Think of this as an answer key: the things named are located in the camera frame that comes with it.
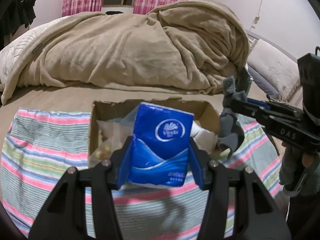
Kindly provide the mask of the hand holding second gripper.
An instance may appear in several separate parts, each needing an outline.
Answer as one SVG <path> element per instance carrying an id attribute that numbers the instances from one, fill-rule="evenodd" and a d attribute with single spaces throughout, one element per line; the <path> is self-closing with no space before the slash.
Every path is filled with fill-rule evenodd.
<path id="1" fill-rule="evenodd" d="M 280 184 L 288 197 L 319 193 L 319 153 L 310 155 L 282 142 L 285 152 L 279 172 Z"/>

